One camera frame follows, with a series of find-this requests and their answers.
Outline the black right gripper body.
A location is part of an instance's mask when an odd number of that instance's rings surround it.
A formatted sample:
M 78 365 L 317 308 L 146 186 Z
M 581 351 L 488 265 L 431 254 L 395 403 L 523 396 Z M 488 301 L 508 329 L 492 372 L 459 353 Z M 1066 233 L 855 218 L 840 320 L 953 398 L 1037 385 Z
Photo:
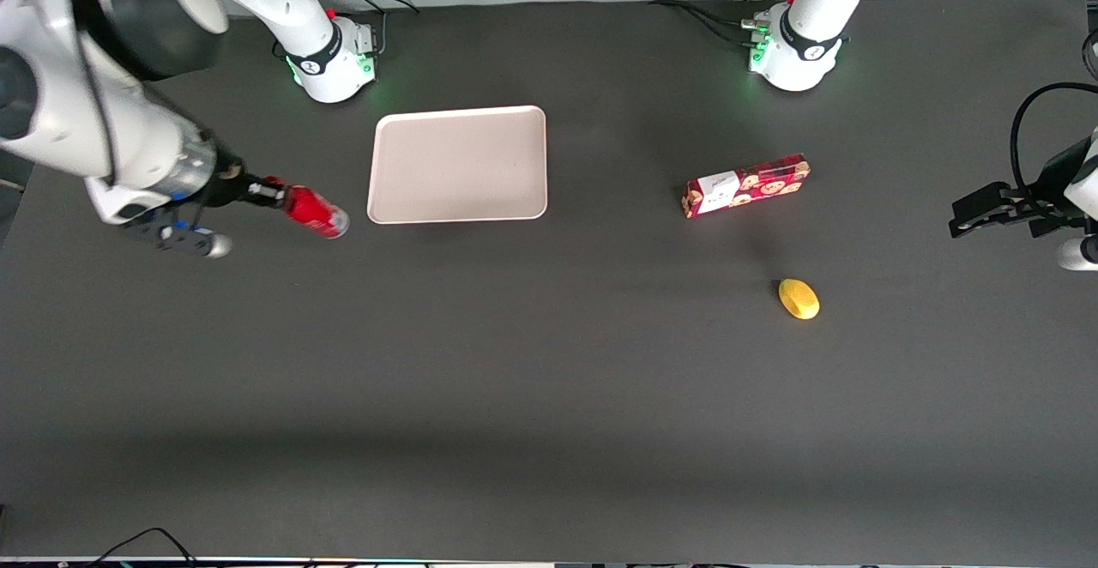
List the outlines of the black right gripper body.
M 200 189 L 199 204 L 204 208 L 220 208 L 242 201 L 247 194 L 246 166 L 235 154 L 217 154 L 214 172 L 208 183 Z

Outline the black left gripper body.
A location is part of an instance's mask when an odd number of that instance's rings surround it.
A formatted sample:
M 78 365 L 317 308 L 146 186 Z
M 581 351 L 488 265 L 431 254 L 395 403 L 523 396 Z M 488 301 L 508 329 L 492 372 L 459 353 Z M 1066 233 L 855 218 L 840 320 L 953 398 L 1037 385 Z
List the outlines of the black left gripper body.
M 1080 208 L 1071 204 L 1064 196 L 1064 191 L 1082 169 L 1090 146 L 1091 141 L 1079 141 L 1066 151 L 1060 151 L 1053 158 L 1047 159 L 1037 181 L 1028 185 L 1030 194 L 1035 198 L 1040 205 L 1051 214 L 1068 221 L 1067 227 L 1063 227 L 1063 225 L 1046 218 L 1035 218 L 1029 224 L 1029 232 L 1033 240 L 1044 237 L 1058 229 L 1083 229 L 1085 232 L 1089 232 L 1088 219 L 1083 216 Z

